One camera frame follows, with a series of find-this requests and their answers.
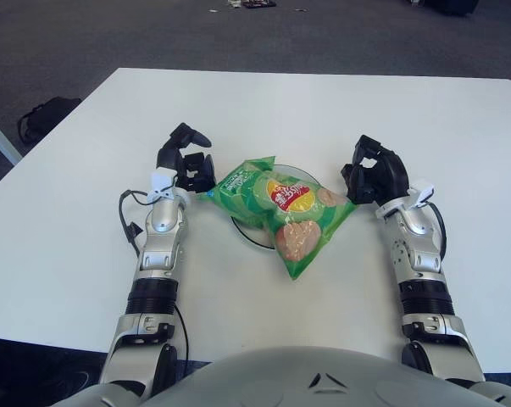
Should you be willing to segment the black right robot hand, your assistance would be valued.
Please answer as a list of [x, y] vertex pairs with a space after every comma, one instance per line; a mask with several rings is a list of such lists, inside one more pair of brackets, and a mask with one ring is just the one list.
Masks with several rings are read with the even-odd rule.
[[353, 162], [341, 170], [347, 197], [354, 204], [383, 205], [407, 195], [408, 174], [400, 157], [380, 142], [362, 135], [355, 145]]

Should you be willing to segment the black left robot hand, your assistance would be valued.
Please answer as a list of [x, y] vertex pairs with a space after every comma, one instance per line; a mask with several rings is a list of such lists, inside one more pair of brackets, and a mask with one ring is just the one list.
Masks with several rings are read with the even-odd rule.
[[202, 152], [183, 156], [181, 150], [190, 144], [210, 148], [211, 141], [186, 123], [180, 123], [159, 149], [156, 168], [171, 170], [173, 186], [188, 192], [207, 192], [216, 185], [214, 162]]

